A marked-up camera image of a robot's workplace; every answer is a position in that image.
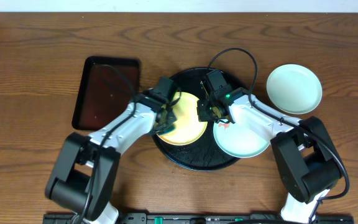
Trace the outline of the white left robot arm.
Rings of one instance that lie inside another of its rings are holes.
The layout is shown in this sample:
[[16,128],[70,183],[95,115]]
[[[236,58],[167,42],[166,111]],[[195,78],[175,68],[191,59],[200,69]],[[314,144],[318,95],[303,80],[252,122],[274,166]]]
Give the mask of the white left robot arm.
[[45,187],[45,196],[76,213],[72,223],[115,223],[110,203],[121,156],[140,137],[172,122],[175,91],[150,89],[134,96],[116,119],[87,136],[64,141]]

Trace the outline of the green yellow sponge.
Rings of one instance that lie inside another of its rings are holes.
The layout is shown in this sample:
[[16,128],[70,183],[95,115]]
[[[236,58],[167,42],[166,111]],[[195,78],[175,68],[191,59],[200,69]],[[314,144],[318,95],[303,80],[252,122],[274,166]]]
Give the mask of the green yellow sponge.
[[169,133],[173,132],[175,130],[175,128],[176,128],[176,126],[174,124],[171,124],[169,126],[164,127],[163,129],[161,129],[158,134],[159,135],[169,134]]

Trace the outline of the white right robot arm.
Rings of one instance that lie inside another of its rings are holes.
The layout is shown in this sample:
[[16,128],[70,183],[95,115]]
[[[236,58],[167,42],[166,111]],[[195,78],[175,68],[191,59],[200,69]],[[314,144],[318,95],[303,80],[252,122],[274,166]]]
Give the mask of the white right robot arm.
[[197,102],[197,114],[200,121],[237,124],[270,141],[288,191],[285,221],[312,223],[323,201],[348,193],[349,176],[320,119],[286,116],[243,88],[212,91]]

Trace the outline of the yellow plate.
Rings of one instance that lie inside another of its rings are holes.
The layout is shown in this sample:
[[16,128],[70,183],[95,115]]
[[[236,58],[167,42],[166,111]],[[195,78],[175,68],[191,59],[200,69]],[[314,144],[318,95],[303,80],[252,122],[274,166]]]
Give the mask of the yellow plate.
[[178,102],[173,106],[176,121],[173,130],[157,136],[165,143],[184,146],[198,140],[206,131],[207,122],[200,122],[197,114],[199,98],[191,93],[176,92],[173,100]]

